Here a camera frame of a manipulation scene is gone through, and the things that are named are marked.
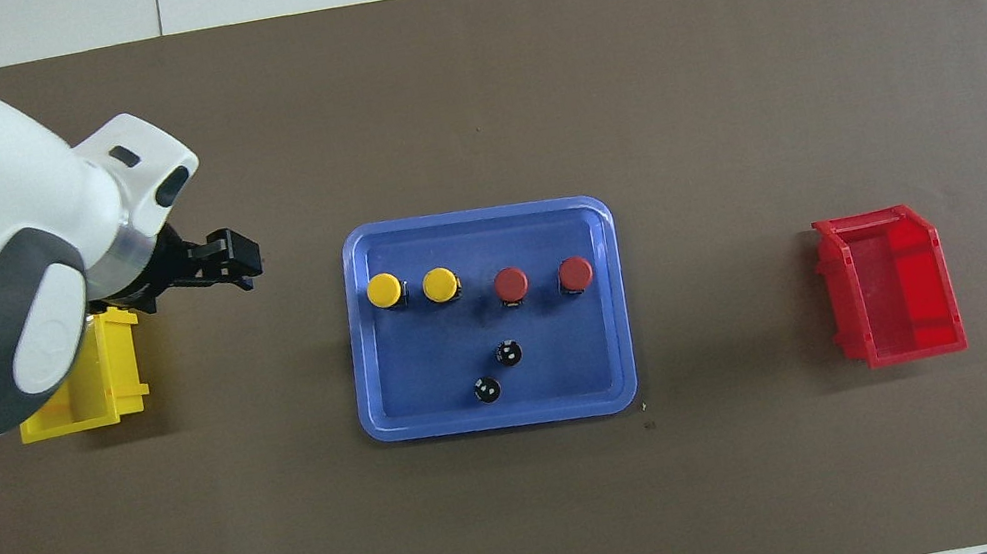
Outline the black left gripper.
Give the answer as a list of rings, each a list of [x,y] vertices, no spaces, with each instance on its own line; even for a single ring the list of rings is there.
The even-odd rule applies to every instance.
[[[131,284],[106,298],[109,307],[154,315],[159,310],[157,300],[169,288],[217,284],[209,276],[202,277],[204,264],[191,255],[196,243],[182,239],[171,223],[165,223],[160,231],[144,270]],[[254,290],[256,278],[262,275],[261,251],[256,241],[230,228],[221,228],[207,236],[205,245],[208,262],[217,267],[216,278],[221,283],[246,292]]]

